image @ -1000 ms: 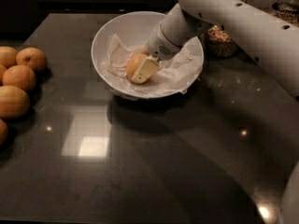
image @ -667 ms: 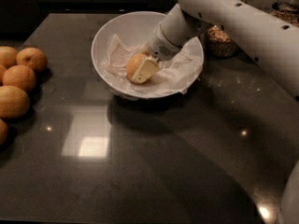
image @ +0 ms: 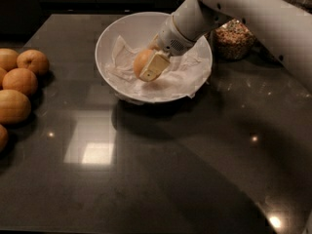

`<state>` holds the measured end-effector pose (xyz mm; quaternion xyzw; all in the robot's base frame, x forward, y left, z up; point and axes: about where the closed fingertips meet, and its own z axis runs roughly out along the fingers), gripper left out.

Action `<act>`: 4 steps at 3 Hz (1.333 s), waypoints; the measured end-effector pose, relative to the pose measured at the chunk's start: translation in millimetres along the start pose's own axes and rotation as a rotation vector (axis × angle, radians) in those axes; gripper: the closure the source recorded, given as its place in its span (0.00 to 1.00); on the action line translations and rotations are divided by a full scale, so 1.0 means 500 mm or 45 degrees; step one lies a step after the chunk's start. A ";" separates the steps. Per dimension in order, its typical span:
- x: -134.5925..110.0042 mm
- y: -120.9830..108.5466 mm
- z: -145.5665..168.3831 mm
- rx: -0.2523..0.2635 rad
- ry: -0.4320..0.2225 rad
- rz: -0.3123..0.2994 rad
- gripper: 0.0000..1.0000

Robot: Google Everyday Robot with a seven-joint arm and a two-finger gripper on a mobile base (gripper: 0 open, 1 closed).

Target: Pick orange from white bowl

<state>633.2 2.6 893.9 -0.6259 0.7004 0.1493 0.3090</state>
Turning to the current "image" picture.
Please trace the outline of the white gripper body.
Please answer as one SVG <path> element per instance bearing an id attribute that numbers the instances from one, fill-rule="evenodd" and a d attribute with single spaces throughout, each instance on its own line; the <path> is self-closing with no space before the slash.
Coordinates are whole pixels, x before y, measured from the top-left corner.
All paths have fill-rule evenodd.
<path id="1" fill-rule="evenodd" d="M 173 16 L 167 17 L 161 25 L 156 43 L 162 51 L 174 57 L 183 56 L 195 45 L 194 41 L 189 41 L 178 31 Z"/>

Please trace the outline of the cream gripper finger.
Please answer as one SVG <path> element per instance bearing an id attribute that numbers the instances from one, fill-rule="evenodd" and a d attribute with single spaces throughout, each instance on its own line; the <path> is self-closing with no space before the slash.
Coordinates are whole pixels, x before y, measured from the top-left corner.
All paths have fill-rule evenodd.
<path id="1" fill-rule="evenodd" d="M 155 35 L 153 39 L 150 41 L 150 43 L 148 44 L 148 49 L 156 51 L 161 50 L 161 48 L 158 45 L 158 35 Z"/>
<path id="2" fill-rule="evenodd" d="M 138 77 L 144 82 L 151 82 L 157 79 L 169 65 L 170 58 L 164 52 L 148 50 L 146 62 Z"/>

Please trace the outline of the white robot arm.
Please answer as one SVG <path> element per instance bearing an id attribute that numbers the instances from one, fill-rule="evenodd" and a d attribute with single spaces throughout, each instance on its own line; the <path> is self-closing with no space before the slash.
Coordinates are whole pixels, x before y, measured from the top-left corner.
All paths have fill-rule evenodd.
<path id="1" fill-rule="evenodd" d="M 185 0 L 150 42 L 152 54 L 139 79 L 157 79 L 171 57 L 184 55 L 204 34 L 233 19 L 312 91 L 312 15 L 284 0 Z"/>

